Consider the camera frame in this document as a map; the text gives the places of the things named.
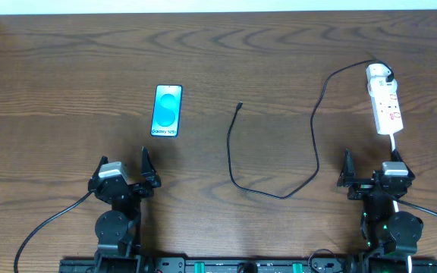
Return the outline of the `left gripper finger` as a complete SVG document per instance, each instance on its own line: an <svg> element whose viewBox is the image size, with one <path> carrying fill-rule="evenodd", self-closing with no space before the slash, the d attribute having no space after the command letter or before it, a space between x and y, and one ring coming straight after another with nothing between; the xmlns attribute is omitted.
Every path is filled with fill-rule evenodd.
<svg viewBox="0 0 437 273"><path fill-rule="evenodd" d="M162 186L161 178L149 157L149 151L144 146L142 147L141 175L152 188L159 188Z"/></svg>
<svg viewBox="0 0 437 273"><path fill-rule="evenodd" d="M106 156L103 156L103 157L101 157L96 170L93 172L91 180L98 180L99 179L99 171L100 171L101 167L105 164L108 164L108 158Z"/></svg>

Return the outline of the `blue Samsung Galaxy smartphone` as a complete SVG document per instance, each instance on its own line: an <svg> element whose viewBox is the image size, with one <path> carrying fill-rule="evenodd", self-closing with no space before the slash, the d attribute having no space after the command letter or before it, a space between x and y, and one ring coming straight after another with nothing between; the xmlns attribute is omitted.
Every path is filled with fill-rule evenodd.
<svg viewBox="0 0 437 273"><path fill-rule="evenodd" d="M150 134L177 137L181 118L182 85L158 85L154 99Z"/></svg>

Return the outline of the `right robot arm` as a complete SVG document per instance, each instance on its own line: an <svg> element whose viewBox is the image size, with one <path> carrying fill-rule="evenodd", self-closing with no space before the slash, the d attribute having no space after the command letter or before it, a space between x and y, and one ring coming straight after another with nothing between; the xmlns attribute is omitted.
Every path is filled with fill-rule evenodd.
<svg viewBox="0 0 437 273"><path fill-rule="evenodd" d="M348 188L349 200L363 203L360 232L367 242L367 250L348 256L346 272L412 270L409 257L417 252L423 221L400 211L395 203L407 194L414 179L415 175L396 150L391 153L391 160L383 162L382 168L370 178L356 177L351 152L344 152L337 185Z"/></svg>

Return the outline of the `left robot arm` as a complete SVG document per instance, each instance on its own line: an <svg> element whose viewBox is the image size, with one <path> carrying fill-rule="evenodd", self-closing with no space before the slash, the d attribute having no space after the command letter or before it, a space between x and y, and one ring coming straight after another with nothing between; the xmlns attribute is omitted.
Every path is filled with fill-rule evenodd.
<svg viewBox="0 0 437 273"><path fill-rule="evenodd" d="M95 272L154 272L156 262L141 253L140 204L162 185L147 149L142 149L141 182L130 184L123 163L103 156L88 182L88 190L111 206L96 221L98 247Z"/></svg>

